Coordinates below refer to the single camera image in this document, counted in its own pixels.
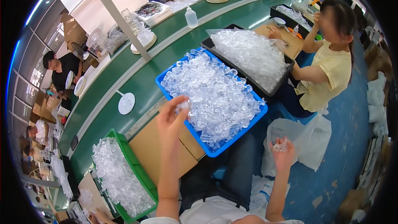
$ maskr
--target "glue bottle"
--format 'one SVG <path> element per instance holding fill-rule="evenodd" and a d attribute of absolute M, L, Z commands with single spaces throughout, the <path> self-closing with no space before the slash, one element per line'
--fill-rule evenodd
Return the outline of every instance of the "glue bottle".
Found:
<path fill-rule="evenodd" d="M 194 12 L 189 5 L 187 6 L 187 12 L 185 12 L 185 19 L 187 20 L 188 27 L 193 29 L 198 27 L 198 18 L 196 12 Z"/>
<path fill-rule="evenodd" d="M 293 36 L 297 36 L 297 33 L 299 32 L 299 25 L 297 25 L 294 29 L 293 29 Z"/>

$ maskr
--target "woman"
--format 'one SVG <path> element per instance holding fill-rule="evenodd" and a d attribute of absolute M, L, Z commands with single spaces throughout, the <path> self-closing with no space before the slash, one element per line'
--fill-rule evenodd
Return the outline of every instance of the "woman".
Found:
<path fill-rule="evenodd" d="M 174 111 L 178 104 L 187 99 L 188 97 L 185 96 L 173 98 L 165 104 L 157 116 L 162 150 L 158 184 L 159 202 L 156 217 L 143 220 L 141 224 L 266 224 L 270 222 L 302 224 L 297 220 L 285 221 L 282 217 L 287 181 L 295 155 L 295 148 L 290 141 L 287 151 L 273 152 L 277 173 L 266 216 L 259 217 L 247 212 L 254 168 L 253 149 L 255 149 L 251 135 L 238 140 L 231 146 L 235 146 L 231 151 L 233 159 L 229 159 L 219 185 L 212 184 L 208 175 L 208 180 L 202 180 L 201 185 L 192 185 L 188 192 L 183 189 L 183 185 L 190 180 L 184 177 L 181 179 L 182 206 L 185 210 L 181 215 L 179 214 L 178 136 L 184 120 L 187 119 L 188 109 L 182 110 L 178 115 Z M 211 190 L 204 191 L 203 189 L 208 186 Z"/>
<path fill-rule="evenodd" d="M 353 10 L 342 0 L 325 0 L 321 11 L 314 13 L 314 22 L 302 47 L 306 53 L 316 52 L 311 66 L 300 68 L 295 63 L 289 77 L 294 87 L 286 80 L 274 95 L 298 118 L 309 117 L 323 109 L 351 81 L 356 29 Z M 315 41 L 318 31 L 324 40 Z M 269 38 L 281 39 L 281 33 L 271 28 Z"/>

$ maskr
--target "black plastic tray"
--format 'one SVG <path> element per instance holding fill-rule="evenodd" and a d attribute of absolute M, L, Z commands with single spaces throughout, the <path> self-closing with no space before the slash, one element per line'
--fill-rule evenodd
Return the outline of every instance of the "black plastic tray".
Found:
<path fill-rule="evenodd" d="M 231 24 L 231 25 L 225 27 L 224 29 L 234 29 L 234 28 L 244 30 L 244 28 L 239 27 L 236 24 Z M 230 62 L 228 59 L 226 59 L 225 57 L 223 57 L 222 55 L 220 55 L 219 53 L 214 51 L 213 50 L 214 43 L 210 39 L 210 37 L 208 37 L 207 39 L 202 41 L 200 43 L 200 45 L 202 47 L 204 47 L 205 49 L 207 49 L 208 51 L 210 51 L 212 54 L 214 54 L 218 59 L 220 59 L 222 62 L 224 62 L 225 65 L 227 65 L 230 68 L 236 69 L 238 71 L 238 76 L 246 78 L 246 84 L 250 84 L 253 88 L 253 91 L 256 92 L 257 95 L 260 96 L 261 98 L 262 97 L 264 97 L 264 98 L 272 97 L 274 95 L 274 93 L 278 90 L 278 88 L 281 86 L 281 84 L 284 82 L 284 80 L 286 80 L 288 74 L 293 69 L 293 65 L 295 64 L 294 60 L 292 60 L 291 58 L 289 58 L 285 55 L 285 62 L 289 63 L 290 65 L 289 65 L 289 67 L 287 67 L 285 74 L 283 74 L 283 76 L 282 76 L 281 80 L 278 82 L 278 84 L 276 84 L 276 86 L 272 89 L 271 92 L 268 92 L 264 88 L 262 88 L 254 79 L 252 79 L 250 76 L 248 76 L 241 68 L 237 67 L 235 64 Z"/>
<path fill-rule="evenodd" d="M 285 5 L 285 4 L 281 4 L 281 5 L 285 6 L 286 8 L 291 9 L 291 7 L 289 7 L 289 6 Z M 299 24 L 298 22 L 296 22 L 295 20 L 291 19 L 290 17 L 286 16 L 285 14 L 281 13 L 280 11 L 277 11 L 277 10 L 276 10 L 276 7 L 277 7 L 277 6 L 280 6 L 280 5 L 270 6 L 270 8 L 271 8 L 270 16 L 271 16 L 271 17 L 278 17 L 278 18 L 281 18 L 281 19 L 285 20 L 286 26 L 287 26 L 287 27 L 290 27 L 290 28 L 292 28 L 292 29 L 295 28 L 296 25 L 298 24 L 298 32 L 301 34 L 301 36 L 302 36 L 303 38 L 306 38 L 307 35 L 308 35 L 310 32 L 309 32 L 306 28 L 304 28 L 301 24 Z M 314 23 L 311 22 L 310 20 L 308 20 L 308 18 L 304 17 L 304 19 L 307 21 L 307 23 L 308 23 L 311 27 L 314 26 Z"/>
<path fill-rule="evenodd" d="M 68 183 L 70 185 L 70 188 L 71 188 L 72 194 L 73 194 L 70 202 L 77 201 L 77 199 L 80 196 L 80 190 L 78 188 L 78 183 L 76 181 L 76 178 L 74 177 L 69 158 L 67 156 L 62 155 L 62 162 L 64 163 L 65 172 L 68 173 Z"/>

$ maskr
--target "white table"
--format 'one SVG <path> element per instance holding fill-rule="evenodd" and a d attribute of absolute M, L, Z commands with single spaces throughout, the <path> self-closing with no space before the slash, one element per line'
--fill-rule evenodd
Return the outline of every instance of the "white table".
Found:
<path fill-rule="evenodd" d="M 90 66 L 87 71 L 84 73 L 84 77 L 86 78 L 86 84 L 84 85 L 82 93 L 79 95 L 79 98 L 84 95 L 87 88 L 90 87 L 92 82 L 98 77 L 101 71 L 111 62 L 111 57 L 109 53 L 106 53 L 102 57 L 99 58 L 99 65 L 98 67 Z"/>

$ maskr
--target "ponytail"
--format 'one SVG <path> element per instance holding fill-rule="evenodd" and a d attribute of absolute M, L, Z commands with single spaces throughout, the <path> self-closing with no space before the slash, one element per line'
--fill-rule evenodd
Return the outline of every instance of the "ponytail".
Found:
<path fill-rule="evenodd" d="M 349 52 L 350 52 L 350 54 L 351 54 L 351 75 L 349 76 L 348 84 L 351 84 L 352 70 L 354 69 L 354 55 L 353 55 L 353 50 L 352 50 L 352 43 L 353 43 L 353 42 L 354 42 L 354 41 L 352 41 L 352 42 L 350 42 L 350 43 L 348 44 Z"/>

